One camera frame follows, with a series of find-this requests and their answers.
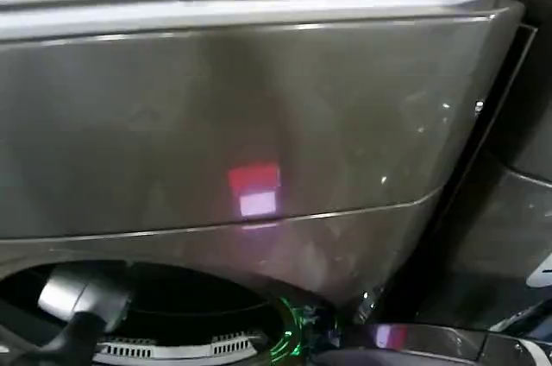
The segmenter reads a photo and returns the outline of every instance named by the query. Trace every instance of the dark gray appliance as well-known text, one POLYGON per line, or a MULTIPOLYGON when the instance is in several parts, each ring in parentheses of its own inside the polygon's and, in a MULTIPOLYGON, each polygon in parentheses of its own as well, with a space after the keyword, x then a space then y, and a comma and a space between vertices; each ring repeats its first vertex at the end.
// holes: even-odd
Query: dark gray appliance
MULTIPOLYGON (((414 248, 523 14, 512 0, 0 10, 6 294, 25 270, 120 262, 145 278, 154 263, 359 321, 414 248)), ((24 342, 6 321, 2 338, 24 342)))
POLYGON ((477 135, 480 153, 471 149, 458 166, 434 234, 402 279, 430 275, 400 289, 422 290, 409 319, 550 342, 550 0, 520 1, 527 6, 520 45, 493 89, 500 101, 477 135))

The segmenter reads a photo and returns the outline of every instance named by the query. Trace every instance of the green light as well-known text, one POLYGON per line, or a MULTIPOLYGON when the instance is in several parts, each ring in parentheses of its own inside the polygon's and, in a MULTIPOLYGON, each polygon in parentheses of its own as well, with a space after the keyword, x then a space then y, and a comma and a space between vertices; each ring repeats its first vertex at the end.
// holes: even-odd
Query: green light
POLYGON ((301 343, 295 346, 295 349, 293 349, 292 352, 292 356, 301 356, 301 343))

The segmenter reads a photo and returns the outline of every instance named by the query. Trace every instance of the vent grille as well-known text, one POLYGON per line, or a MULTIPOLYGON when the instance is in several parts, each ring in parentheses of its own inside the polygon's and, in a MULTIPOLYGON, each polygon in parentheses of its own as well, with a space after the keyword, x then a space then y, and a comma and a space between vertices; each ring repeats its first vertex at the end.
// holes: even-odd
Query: vent grille
POLYGON ((159 346, 154 340, 113 338, 99 345, 95 360, 107 364, 135 364, 133 359, 186 361, 198 364, 226 364, 254 356, 257 350, 245 332, 216 336, 210 344, 195 346, 159 346))

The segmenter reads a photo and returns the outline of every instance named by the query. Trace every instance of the appliance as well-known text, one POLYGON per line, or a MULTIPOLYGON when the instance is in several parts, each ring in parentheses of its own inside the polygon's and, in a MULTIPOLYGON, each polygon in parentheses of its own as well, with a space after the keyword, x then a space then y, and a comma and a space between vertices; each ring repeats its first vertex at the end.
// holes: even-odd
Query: appliance
POLYGON ((502 79, 440 199, 430 233, 395 281, 387 320, 552 341, 552 25, 549 0, 520 1, 527 13, 502 79), (411 290, 406 302, 405 290, 411 290))
POLYGON ((6 357, 59 336, 72 309, 37 304, 71 267, 134 284, 96 362, 152 365, 301 363, 333 347, 336 320, 363 324, 523 14, 513 0, 0 4, 6 357))

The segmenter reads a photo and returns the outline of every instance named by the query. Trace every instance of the washing machine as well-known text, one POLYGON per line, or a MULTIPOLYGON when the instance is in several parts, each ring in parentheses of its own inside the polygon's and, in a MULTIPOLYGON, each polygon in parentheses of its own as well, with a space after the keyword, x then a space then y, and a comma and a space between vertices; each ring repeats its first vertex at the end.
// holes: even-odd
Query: washing machine
POLYGON ((523 5, 0 11, 0 356, 95 332, 95 363, 154 366, 301 364, 364 325, 449 180, 523 5), (110 327, 72 325, 97 309, 110 327))

